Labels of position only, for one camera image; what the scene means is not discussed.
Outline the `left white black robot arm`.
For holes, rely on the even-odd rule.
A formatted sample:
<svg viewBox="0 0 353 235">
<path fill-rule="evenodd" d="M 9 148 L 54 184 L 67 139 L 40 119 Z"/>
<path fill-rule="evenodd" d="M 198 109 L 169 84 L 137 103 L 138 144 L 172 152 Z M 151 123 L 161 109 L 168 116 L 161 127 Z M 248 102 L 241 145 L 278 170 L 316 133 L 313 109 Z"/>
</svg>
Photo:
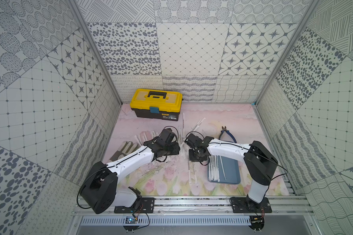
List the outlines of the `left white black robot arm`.
<svg viewBox="0 0 353 235">
<path fill-rule="evenodd" d="M 82 196 L 88 207 L 100 214 L 110 206 L 124 207 L 130 212 L 137 212 L 144 208 L 142 195 L 139 190 L 129 187 L 125 190 L 117 189 L 118 184 L 138 168 L 159 161 L 161 157 L 178 155 L 180 146 L 178 134 L 167 126 L 161 133 L 144 142 L 143 145 L 125 157 L 108 164 L 95 163 L 82 183 L 78 195 Z"/>
</svg>

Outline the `blue plastic storage tray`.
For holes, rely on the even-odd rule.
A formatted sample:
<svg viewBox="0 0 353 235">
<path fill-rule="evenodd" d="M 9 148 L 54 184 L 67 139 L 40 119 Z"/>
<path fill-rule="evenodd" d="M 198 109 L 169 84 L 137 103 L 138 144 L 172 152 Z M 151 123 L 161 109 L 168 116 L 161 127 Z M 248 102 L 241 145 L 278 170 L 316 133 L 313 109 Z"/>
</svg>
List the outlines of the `blue plastic storage tray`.
<svg viewBox="0 0 353 235">
<path fill-rule="evenodd" d="M 210 156 L 208 181 L 218 184 L 238 185 L 241 182 L 238 161 L 222 156 Z"/>
</svg>

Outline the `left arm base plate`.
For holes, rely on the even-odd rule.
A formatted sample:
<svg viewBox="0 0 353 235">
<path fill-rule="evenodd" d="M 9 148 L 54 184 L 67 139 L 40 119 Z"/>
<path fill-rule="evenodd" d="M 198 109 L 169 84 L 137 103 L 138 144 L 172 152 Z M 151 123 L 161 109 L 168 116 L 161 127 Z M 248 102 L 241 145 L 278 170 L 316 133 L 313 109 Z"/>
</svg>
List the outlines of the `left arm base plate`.
<svg viewBox="0 0 353 235">
<path fill-rule="evenodd" d="M 155 198 L 153 197 L 142 197 L 136 199 L 134 204 L 130 207 L 116 206 L 114 213 L 153 213 L 155 207 Z"/>
</svg>

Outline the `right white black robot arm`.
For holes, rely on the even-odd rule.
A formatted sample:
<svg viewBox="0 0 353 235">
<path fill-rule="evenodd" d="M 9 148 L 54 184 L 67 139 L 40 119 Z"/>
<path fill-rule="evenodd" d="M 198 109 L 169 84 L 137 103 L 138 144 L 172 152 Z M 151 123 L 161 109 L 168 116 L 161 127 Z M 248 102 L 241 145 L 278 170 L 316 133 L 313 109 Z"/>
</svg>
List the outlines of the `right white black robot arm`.
<svg viewBox="0 0 353 235">
<path fill-rule="evenodd" d="M 206 136 L 200 139 L 189 134 L 185 141 L 189 147 L 190 161 L 207 161 L 210 156 L 223 156 L 246 164 L 252 177 L 252 184 L 247 198 L 250 202 L 263 202 L 269 189 L 278 161 L 269 150 L 259 141 L 252 144 L 236 144 Z"/>
</svg>

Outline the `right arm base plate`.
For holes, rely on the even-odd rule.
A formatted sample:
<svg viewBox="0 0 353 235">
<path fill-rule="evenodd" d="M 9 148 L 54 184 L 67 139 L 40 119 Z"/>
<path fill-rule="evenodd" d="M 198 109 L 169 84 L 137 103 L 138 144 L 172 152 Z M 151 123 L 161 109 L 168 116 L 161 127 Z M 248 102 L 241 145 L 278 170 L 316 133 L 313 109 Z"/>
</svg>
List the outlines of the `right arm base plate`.
<svg viewBox="0 0 353 235">
<path fill-rule="evenodd" d="M 249 197 L 231 197 L 229 199 L 233 213 L 272 213 L 268 198 L 256 203 Z"/>
</svg>

